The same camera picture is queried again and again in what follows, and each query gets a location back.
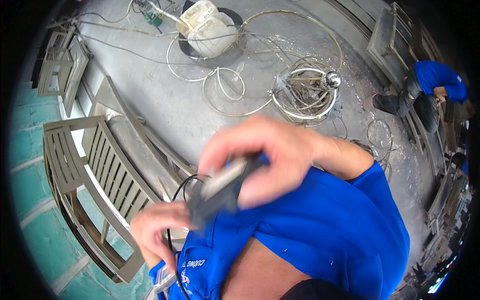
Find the metal ball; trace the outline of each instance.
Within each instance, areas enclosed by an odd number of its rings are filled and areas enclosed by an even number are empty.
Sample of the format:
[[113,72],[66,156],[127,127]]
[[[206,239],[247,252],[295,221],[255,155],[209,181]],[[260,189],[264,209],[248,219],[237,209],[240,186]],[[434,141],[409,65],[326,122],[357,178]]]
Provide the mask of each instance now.
[[338,88],[342,84],[342,77],[334,71],[330,71],[325,75],[326,85],[329,88]]

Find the black pants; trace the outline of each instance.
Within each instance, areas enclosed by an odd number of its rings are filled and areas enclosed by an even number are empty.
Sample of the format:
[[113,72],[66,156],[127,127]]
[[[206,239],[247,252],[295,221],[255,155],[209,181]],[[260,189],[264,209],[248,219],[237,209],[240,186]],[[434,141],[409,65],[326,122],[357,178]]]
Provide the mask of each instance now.
[[433,133],[438,129],[438,110],[434,95],[427,95],[421,89],[415,73],[415,65],[410,67],[408,78],[403,83],[401,92],[395,96],[376,95],[373,98],[373,107],[392,115],[404,117],[413,105],[425,130]]

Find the shoe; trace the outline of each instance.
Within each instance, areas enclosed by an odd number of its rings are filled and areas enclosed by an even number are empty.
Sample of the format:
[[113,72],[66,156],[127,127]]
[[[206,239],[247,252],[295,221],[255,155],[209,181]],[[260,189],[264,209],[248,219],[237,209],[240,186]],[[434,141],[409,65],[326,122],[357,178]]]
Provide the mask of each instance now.
[[363,110],[365,111],[370,111],[373,108],[373,97],[375,97],[377,94],[372,94],[370,97],[366,98],[363,101]]

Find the teal wall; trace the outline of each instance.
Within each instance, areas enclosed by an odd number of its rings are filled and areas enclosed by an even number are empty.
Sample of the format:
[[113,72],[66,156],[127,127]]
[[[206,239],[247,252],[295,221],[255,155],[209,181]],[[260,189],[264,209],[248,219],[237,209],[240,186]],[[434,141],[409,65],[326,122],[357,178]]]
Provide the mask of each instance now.
[[[43,162],[42,124],[61,120],[56,96],[37,97],[31,83],[20,86],[12,112],[9,143],[14,207],[30,253],[45,280],[58,286],[65,278],[71,280],[58,290],[61,300],[140,300],[152,285],[144,264],[130,284],[114,284],[88,258],[58,210],[47,182]],[[103,216],[87,190],[78,191],[85,210],[101,230]],[[132,249],[111,230],[108,241],[128,258]],[[76,265],[83,266],[77,270]]]

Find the hand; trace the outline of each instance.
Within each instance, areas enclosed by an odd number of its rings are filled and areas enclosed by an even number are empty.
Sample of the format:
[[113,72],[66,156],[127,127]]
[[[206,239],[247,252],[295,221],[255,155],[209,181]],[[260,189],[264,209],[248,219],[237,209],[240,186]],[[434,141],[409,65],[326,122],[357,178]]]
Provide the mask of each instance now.
[[137,213],[130,222],[130,233],[149,267],[164,260],[167,267],[174,271],[177,269],[177,262],[173,252],[163,243],[162,230],[182,227],[192,227],[186,203],[163,202],[155,203]]
[[245,179],[238,205],[256,207],[273,201],[299,187],[313,161],[313,131],[259,115],[240,125],[220,130],[200,156],[198,172],[222,168],[229,156],[264,152],[270,166],[262,167]]

